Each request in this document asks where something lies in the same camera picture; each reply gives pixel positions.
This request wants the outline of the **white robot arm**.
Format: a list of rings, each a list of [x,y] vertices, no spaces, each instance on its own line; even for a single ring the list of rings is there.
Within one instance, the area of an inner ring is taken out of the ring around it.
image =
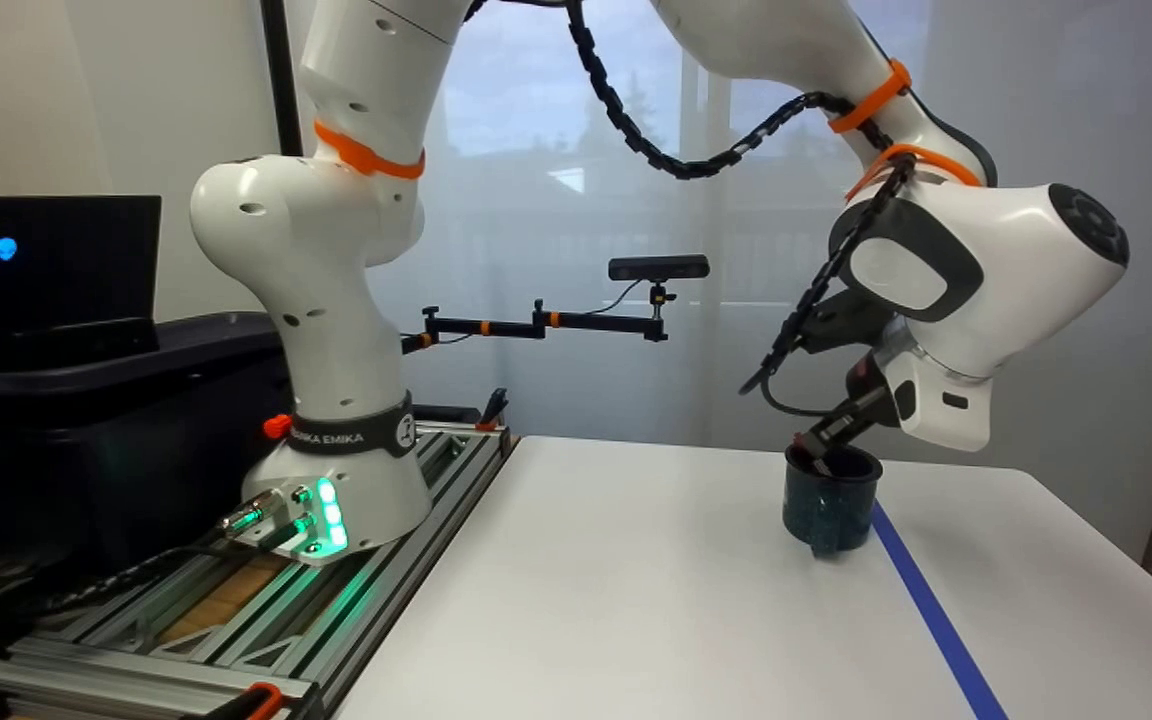
[[[433,516],[399,359],[449,335],[440,313],[395,332],[366,274],[454,219],[424,207],[428,117],[462,28],[483,0],[315,0],[304,39],[311,148],[209,167],[192,188],[206,254],[279,332],[292,411],[220,518],[238,544],[335,562]],[[1079,188],[1005,188],[993,154],[918,97],[848,0],[651,0],[703,69],[793,88],[864,162],[830,253],[750,374],[853,343],[848,394],[785,448],[785,522],[820,554],[868,540],[880,464],[853,440],[890,424],[977,450],[993,374],[1130,269],[1117,214]]]

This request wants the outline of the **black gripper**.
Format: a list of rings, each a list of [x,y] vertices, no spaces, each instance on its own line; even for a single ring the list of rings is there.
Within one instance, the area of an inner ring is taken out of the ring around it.
[[[798,445],[809,457],[830,457],[864,437],[872,424],[896,426],[899,399],[884,381],[880,362],[864,356],[846,374],[846,399],[831,411],[823,411],[809,432],[799,432]]]

